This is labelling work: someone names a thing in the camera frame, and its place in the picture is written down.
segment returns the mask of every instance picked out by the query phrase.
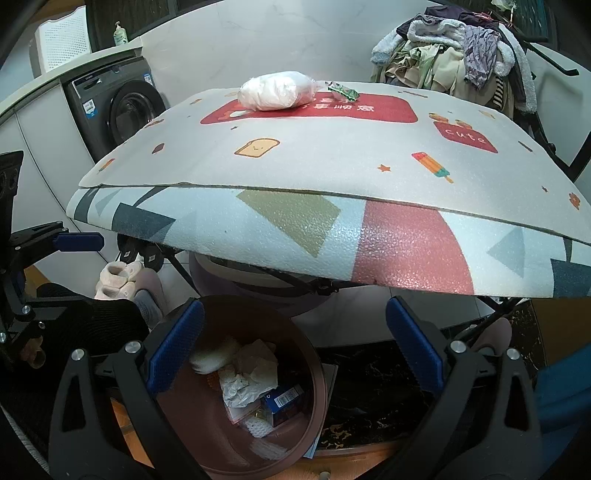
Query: red banner print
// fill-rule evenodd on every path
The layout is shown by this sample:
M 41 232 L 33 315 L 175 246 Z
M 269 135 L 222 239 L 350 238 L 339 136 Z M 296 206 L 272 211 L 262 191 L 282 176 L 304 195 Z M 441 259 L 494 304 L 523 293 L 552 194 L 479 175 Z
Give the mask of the red banner print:
M 447 138 L 452 142 L 463 143 L 471 147 L 480 148 L 493 153 L 499 153 L 488 139 L 476 130 L 460 127 L 458 125 L 447 124 L 444 122 L 433 122 L 433 124 L 442 134 L 443 138 Z
M 306 116 L 348 116 L 364 120 L 412 124 L 418 121 L 410 104 L 390 95 L 361 93 L 353 103 L 338 102 L 330 92 L 318 92 L 307 105 L 286 110 L 253 112 L 245 109 L 238 100 L 233 100 L 201 120 L 203 125 L 232 122 L 243 118 L 281 118 Z

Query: printed foam mat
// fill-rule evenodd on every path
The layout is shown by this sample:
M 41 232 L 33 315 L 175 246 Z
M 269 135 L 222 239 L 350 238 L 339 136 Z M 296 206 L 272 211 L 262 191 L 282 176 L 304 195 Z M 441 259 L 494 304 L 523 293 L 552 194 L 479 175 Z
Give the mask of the printed foam mat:
M 350 197 L 214 187 L 79 189 L 67 215 L 261 267 L 466 295 L 584 297 L 591 247 L 458 213 Z
M 348 83 L 354 103 L 244 110 L 199 93 L 102 159 L 81 187 L 243 187 L 428 206 L 591 244 L 591 206 L 518 125 L 439 92 Z

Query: soap dispenser bottle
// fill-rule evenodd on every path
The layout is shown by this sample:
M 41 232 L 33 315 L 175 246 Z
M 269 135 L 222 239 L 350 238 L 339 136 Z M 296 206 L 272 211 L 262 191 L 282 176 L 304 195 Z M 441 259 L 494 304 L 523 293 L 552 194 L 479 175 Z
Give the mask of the soap dispenser bottle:
M 115 23 L 115 31 L 113 32 L 113 40 L 115 40 L 115 45 L 124 45 L 128 42 L 127 40 L 127 32 L 124 28 L 119 26 L 119 22 Z

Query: blue gripper pad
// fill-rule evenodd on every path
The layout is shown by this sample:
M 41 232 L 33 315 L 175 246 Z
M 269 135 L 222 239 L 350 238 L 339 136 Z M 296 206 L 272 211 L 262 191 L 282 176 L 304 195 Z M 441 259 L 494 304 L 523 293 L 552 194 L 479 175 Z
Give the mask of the blue gripper pad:
M 203 304 L 193 300 L 148 361 L 146 390 L 152 396 L 170 388 L 174 377 L 194 348 L 195 340 L 203 330 L 204 324 Z
M 406 305 L 397 297 L 388 301 L 386 323 L 421 390 L 439 396 L 444 385 L 443 359 L 407 311 Z
M 100 233 L 59 233 L 53 246 L 60 252 L 100 252 L 105 239 Z

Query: barcode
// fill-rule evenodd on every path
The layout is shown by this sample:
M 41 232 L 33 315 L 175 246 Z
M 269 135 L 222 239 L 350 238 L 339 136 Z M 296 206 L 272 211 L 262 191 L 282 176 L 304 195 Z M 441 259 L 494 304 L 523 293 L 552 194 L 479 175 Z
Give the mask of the barcode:
M 304 391 L 301 389 L 299 385 L 296 385 L 293 388 L 290 388 L 287 392 L 282 393 L 275 399 L 275 403 L 279 408 L 287 405 L 290 401 L 295 400 L 297 397 L 302 395 Z

